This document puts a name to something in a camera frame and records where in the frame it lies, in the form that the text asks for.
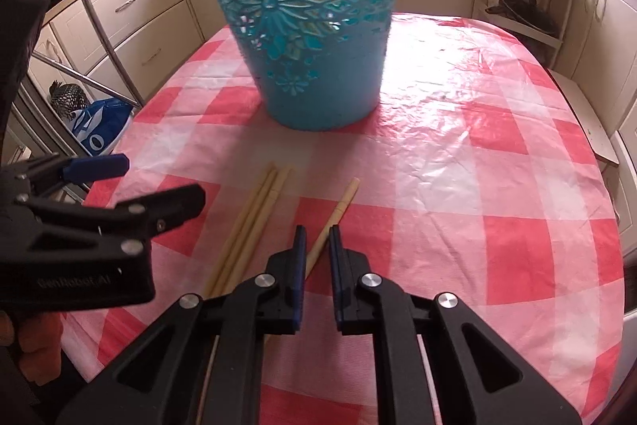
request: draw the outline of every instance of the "chopstick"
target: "chopstick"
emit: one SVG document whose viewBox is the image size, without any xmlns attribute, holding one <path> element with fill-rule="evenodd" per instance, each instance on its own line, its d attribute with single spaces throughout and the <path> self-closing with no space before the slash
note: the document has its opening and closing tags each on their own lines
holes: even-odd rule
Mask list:
<svg viewBox="0 0 637 425">
<path fill-rule="evenodd" d="M 248 263 L 252 259 L 252 255 L 254 254 L 254 250 L 257 247 L 257 243 L 263 234 L 263 229 L 272 214 L 272 211 L 275 207 L 276 201 L 278 200 L 279 195 L 281 194 L 281 190 L 285 181 L 288 178 L 288 175 L 292 171 L 291 166 L 286 166 L 276 175 L 276 180 L 272 184 L 272 189 L 268 194 L 268 198 L 264 201 L 262 208 L 259 211 L 259 216 L 257 216 L 256 221 L 254 222 L 254 226 L 250 231 L 250 234 L 245 241 L 243 248 L 241 249 L 241 254 L 237 258 L 236 263 L 234 264 L 234 268 L 232 273 L 227 279 L 225 283 L 224 290 L 222 290 L 221 294 L 227 294 L 234 290 L 234 288 L 241 282 L 243 275 L 245 274 L 246 267 Z"/>
<path fill-rule="evenodd" d="M 310 275 L 310 272 L 314 268 L 314 265 L 316 265 L 316 262 L 319 260 L 320 253 L 325 247 L 325 243 L 327 241 L 329 229 L 333 225 L 336 225 L 337 223 L 341 221 L 341 218 L 343 218 L 343 214 L 345 213 L 345 210 L 348 208 L 348 206 L 352 202 L 352 199 L 354 198 L 356 191 L 358 191 L 358 187 L 360 184 L 361 184 L 360 179 L 356 177 L 352 179 L 350 184 L 347 186 L 347 189 L 343 193 L 341 200 L 334 208 L 334 211 L 332 212 L 330 217 L 327 219 L 327 223 L 325 224 L 325 227 L 318 235 L 319 237 L 314 242 L 314 245 L 310 249 L 310 252 L 308 252 L 308 258 L 305 264 L 305 279 L 307 279 L 307 277 Z"/>
<path fill-rule="evenodd" d="M 253 187 L 252 191 L 248 195 L 248 199 L 245 201 L 245 204 L 241 208 L 241 211 L 239 212 L 239 215 L 237 216 L 232 226 L 232 229 L 230 229 L 230 234 L 228 235 L 228 238 L 226 238 L 224 245 L 221 248 L 221 252 L 219 253 L 219 259 L 217 260 L 217 263 L 215 263 L 215 266 L 213 267 L 212 272 L 210 273 L 210 276 L 208 277 L 208 281 L 206 282 L 206 285 L 204 286 L 202 295 L 205 298 L 209 297 L 212 291 L 214 290 L 215 285 L 217 284 L 217 281 L 219 279 L 219 275 L 221 274 L 221 271 L 224 269 L 224 266 L 228 261 L 228 256 L 230 255 L 233 245 L 237 240 L 237 236 L 239 236 L 239 232 L 241 231 L 243 224 L 246 222 L 248 214 L 250 213 L 250 210 L 253 207 L 254 202 L 257 199 L 257 196 L 259 195 L 260 189 L 266 183 L 269 173 L 274 168 L 275 168 L 275 165 L 272 162 L 270 162 L 266 166 L 265 170 L 263 170 L 263 172 L 259 176 L 256 186 Z"/>
<path fill-rule="evenodd" d="M 272 184 L 275 182 L 275 179 L 276 179 L 276 173 L 277 173 L 276 168 L 270 170 L 268 173 L 268 176 L 266 177 L 265 182 L 259 189 L 259 194 L 257 195 L 256 199 L 254 200 L 254 203 L 250 207 L 250 211 L 248 212 L 248 215 L 246 216 L 245 221 L 243 222 L 243 225 L 241 226 L 241 231 L 236 237 L 236 240 L 234 241 L 230 249 L 230 252 L 228 253 L 224 266 L 221 269 L 221 272 L 219 272 L 217 281 L 209 293 L 209 297 L 216 298 L 223 294 L 223 290 L 227 284 L 228 278 L 233 272 L 234 264 L 236 263 L 237 258 L 241 253 L 241 250 L 243 250 L 243 245 L 245 244 L 250 234 L 250 231 L 252 230 L 254 226 L 254 222 L 257 216 L 259 215 L 259 212 L 263 206 L 264 201 L 266 200 L 266 197 L 270 193 L 270 189 L 272 189 Z"/>
</svg>

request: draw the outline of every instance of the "hand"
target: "hand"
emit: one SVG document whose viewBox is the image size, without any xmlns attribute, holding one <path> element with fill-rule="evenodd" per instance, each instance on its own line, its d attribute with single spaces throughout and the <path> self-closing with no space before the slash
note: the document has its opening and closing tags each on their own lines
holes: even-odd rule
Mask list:
<svg viewBox="0 0 637 425">
<path fill-rule="evenodd" d="M 20 324 L 18 343 L 23 354 L 18 367 L 29 382 L 43 386 L 60 376 L 62 331 L 62 320 L 56 313 L 41 313 Z M 10 346 L 14 340 L 14 325 L 0 311 L 0 346 Z"/>
</svg>

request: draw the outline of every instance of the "table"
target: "table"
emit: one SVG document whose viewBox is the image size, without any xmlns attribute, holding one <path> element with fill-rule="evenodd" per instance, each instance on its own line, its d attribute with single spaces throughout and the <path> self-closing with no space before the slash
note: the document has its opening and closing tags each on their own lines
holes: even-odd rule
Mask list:
<svg viewBox="0 0 637 425">
<path fill-rule="evenodd" d="M 224 28 L 135 117 L 116 151 L 131 170 L 96 183 L 87 204 L 192 181 L 207 202 L 199 218 L 154 240 L 152 303 L 66 316 L 63 344 L 85 378 L 180 295 L 203 288 L 247 192 L 275 161 L 295 171 L 246 277 L 290 246 L 295 224 L 313 243 L 358 176 L 342 221 L 346 247 L 413 294 L 457 293 L 585 423 L 601 410 L 622 333 L 614 212 L 561 92 L 502 29 L 395 15 L 377 110 L 309 133 L 266 114 Z M 371 338 L 337 333 L 322 257 L 301 332 L 266 346 L 261 423 L 374 423 L 375 398 Z"/>
</svg>

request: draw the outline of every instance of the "plastic bag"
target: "plastic bag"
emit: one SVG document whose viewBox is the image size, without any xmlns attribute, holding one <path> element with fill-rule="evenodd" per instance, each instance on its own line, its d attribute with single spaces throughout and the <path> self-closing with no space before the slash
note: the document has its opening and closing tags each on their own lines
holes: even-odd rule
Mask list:
<svg viewBox="0 0 637 425">
<path fill-rule="evenodd" d="M 122 132 L 132 110 L 116 98 L 98 100 L 72 113 L 69 128 L 91 155 L 100 155 Z"/>
</svg>

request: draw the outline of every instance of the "metal pole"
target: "metal pole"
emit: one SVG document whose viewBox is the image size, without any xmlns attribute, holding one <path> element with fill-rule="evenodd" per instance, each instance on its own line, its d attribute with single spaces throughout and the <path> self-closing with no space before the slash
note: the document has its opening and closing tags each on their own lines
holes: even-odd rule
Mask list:
<svg viewBox="0 0 637 425">
<path fill-rule="evenodd" d="M 47 65 L 50 65 L 51 67 L 55 67 L 58 71 L 62 71 L 62 73 L 64 74 L 68 74 L 68 76 L 70 76 L 71 78 L 81 81 L 82 83 L 88 85 L 89 87 L 93 87 L 93 89 L 97 89 L 98 91 L 101 91 L 104 94 L 108 94 L 109 96 L 113 96 L 113 98 L 117 98 L 118 100 L 122 100 L 123 102 L 129 103 L 133 107 L 139 108 L 138 102 L 130 98 L 127 98 L 123 94 L 120 94 L 119 92 L 114 91 L 110 89 L 109 87 L 106 87 L 105 85 L 102 85 L 100 82 L 96 82 L 95 80 L 93 80 L 92 78 L 89 78 L 88 76 L 84 76 L 84 74 L 78 73 L 76 70 L 65 66 L 63 63 L 59 63 L 59 62 L 56 62 L 55 60 L 52 60 L 51 58 L 47 57 L 47 55 L 43 55 L 39 51 L 34 50 L 31 56 L 33 56 L 33 58 L 37 58 L 39 61 L 46 63 Z"/>
<path fill-rule="evenodd" d="M 124 82 L 128 90 L 133 95 L 133 98 L 137 100 L 137 104 L 140 107 L 143 107 L 145 105 L 144 98 L 142 98 L 141 94 L 139 94 L 139 91 L 137 90 L 137 87 L 135 87 L 133 80 L 131 80 L 131 77 L 128 76 L 128 72 L 124 68 L 122 62 L 120 61 L 115 50 L 113 49 L 113 46 L 111 45 L 110 40 L 108 40 L 108 36 L 106 34 L 106 31 L 104 31 L 104 27 L 102 26 L 100 18 L 98 17 L 98 14 L 95 12 L 93 3 L 91 2 L 91 0 L 82 0 L 82 4 L 84 4 L 84 9 L 86 10 L 86 13 L 88 15 L 88 20 L 90 20 L 90 23 L 93 25 L 93 29 L 95 29 L 95 32 L 97 33 L 98 38 L 100 39 L 100 42 L 104 46 L 104 49 L 106 50 L 106 54 L 113 62 L 113 66 L 115 67 L 117 74 L 119 74 L 120 78 L 122 78 L 122 81 Z"/>
</svg>

